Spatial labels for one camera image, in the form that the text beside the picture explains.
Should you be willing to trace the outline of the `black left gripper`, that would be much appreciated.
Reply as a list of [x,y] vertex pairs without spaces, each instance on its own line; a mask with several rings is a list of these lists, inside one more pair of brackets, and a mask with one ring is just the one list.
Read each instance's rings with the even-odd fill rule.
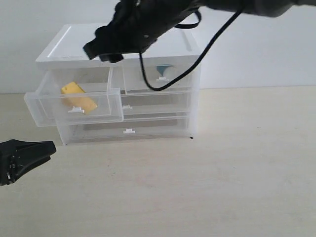
[[56,153],[52,141],[28,142],[19,146],[16,140],[0,144],[0,185],[15,183],[22,176],[50,161],[50,156]]

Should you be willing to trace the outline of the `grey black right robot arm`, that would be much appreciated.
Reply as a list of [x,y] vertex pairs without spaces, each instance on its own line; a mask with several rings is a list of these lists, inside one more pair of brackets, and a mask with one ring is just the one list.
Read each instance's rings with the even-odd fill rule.
[[90,60],[99,57],[112,63],[124,54],[143,53],[200,7],[279,17],[292,6],[315,4],[314,0],[121,0],[111,22],[97,28],[83,50]]

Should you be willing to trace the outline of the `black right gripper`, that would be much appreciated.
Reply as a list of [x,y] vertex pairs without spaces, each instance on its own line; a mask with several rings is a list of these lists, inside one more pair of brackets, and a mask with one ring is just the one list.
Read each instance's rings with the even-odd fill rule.
[[121,0],[111,22],[98,28],[83,50],[89,60],[117,63],[123,53],[146,51],[197,8],[196,0]]

